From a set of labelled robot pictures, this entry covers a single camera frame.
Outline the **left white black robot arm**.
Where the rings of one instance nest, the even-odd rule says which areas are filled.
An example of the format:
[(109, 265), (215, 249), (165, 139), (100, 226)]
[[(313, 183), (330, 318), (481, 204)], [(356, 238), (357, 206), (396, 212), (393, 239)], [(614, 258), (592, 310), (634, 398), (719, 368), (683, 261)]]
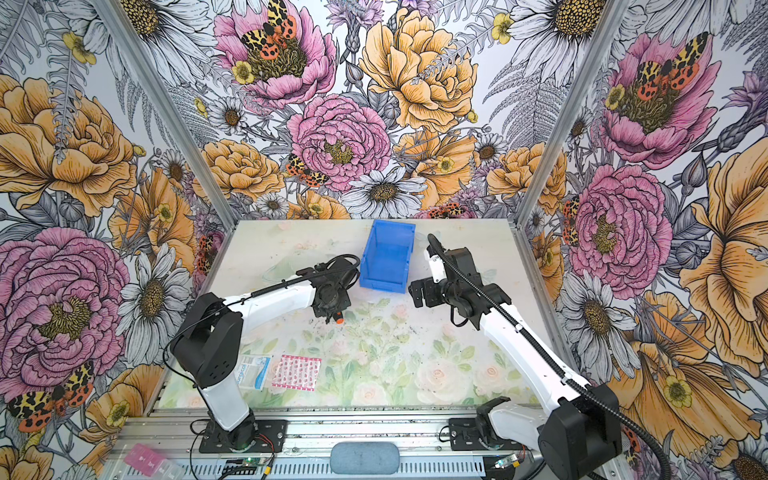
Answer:
[(341, 322), (351, 306), (349, 290), (360, 276), (360, 258), (342, 254), (250, 293), (201, 295), (166, 350), (191, 375), (209, 417), (233, 451), (245, 451), (258, 427), (236, 379), (242, 337), (293, 311), (311, 309), (326, 322)]

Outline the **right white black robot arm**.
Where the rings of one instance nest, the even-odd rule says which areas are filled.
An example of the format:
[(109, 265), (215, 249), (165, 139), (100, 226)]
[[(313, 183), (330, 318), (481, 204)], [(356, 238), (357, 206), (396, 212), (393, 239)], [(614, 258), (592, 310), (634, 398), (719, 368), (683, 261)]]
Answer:
[(450, 306), (514, 363), (542, 409), (535, 414), (498, 398), (479, 409), (480, 431), (537, 450), (559, 479), (598, 478), (622, 451), (614, 392), (591, 385), (543, 343), (511, 297), (483, 283), (468, 249), (448, 250), (433, 234), (427, 240), (430, 275), (408, 287), (415, 306)]

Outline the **blue plastic bin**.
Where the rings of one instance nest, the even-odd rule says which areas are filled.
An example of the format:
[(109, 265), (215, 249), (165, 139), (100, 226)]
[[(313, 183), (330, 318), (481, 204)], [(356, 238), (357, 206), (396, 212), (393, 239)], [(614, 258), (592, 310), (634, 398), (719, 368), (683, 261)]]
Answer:
[(374, 220), (360, 264), (363, 288), (405, 294), (416, 226)]

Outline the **pink patterned plaster sheet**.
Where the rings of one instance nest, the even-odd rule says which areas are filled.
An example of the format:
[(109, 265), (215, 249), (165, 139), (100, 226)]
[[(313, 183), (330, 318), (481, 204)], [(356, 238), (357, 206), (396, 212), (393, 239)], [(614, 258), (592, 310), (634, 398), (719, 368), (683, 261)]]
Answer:
[(282, 355), (272, 380), (276, 388), (314, 391), (322, 366), (320, 358)]

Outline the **white blue wipes packet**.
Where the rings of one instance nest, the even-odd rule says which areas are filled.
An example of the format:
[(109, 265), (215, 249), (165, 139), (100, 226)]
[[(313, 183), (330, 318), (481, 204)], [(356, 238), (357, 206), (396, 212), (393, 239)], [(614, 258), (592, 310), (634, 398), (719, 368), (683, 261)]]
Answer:
[(269, 373), (272, 357), (269, 355), (242, 355), (234, 370), (239, 387), (262, 390)]

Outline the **grey oval pad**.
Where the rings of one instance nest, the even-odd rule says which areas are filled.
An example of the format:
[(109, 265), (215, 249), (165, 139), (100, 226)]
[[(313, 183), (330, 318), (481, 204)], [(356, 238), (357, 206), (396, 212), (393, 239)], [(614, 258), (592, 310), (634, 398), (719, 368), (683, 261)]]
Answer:
[(341, 442), (331, 450), (330, 468), (340, 475), (392, 475), (400, 468), (400, 452), (390, 442)]

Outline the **green circuit board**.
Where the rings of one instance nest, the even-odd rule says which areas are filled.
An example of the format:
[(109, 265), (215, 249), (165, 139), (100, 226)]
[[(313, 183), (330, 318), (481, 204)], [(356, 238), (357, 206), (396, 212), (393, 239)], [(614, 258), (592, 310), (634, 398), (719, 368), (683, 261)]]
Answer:
[(228, 462), (224, 465), (220, 478), (237, 475), (265, 476), (271, 472), (272, 464), (272, 458), (246, 458), (235, 463)]

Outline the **pink plastic card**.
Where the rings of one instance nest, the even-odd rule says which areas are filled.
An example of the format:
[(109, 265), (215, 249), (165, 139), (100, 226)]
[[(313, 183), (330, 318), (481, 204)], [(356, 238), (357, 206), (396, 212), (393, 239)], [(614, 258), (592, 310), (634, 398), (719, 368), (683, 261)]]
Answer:
[(167, 470), (166, 458), (144, 444), (136, 444), (123, 461), (147, 478), (159, 479)]

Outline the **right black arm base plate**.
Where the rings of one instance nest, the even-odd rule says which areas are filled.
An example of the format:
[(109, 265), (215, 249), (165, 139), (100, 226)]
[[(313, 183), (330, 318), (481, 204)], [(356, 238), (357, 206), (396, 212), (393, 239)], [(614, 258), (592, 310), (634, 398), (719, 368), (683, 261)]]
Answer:
[(451, 418), (448, 420), (450, 448), (452, 451), (499, 451), (514, 450), (518, 444), (504, 439), (483, 436), (475, 419)]

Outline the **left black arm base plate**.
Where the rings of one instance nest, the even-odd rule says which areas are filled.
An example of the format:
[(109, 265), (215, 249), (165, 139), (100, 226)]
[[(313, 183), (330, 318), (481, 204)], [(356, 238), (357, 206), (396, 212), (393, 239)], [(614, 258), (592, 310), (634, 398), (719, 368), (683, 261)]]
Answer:
[(199, 451), (204, 454), (280, 453), (286, 439), (286, 420), (257, 419), (246, 421), (232, 432), (209, 420)]

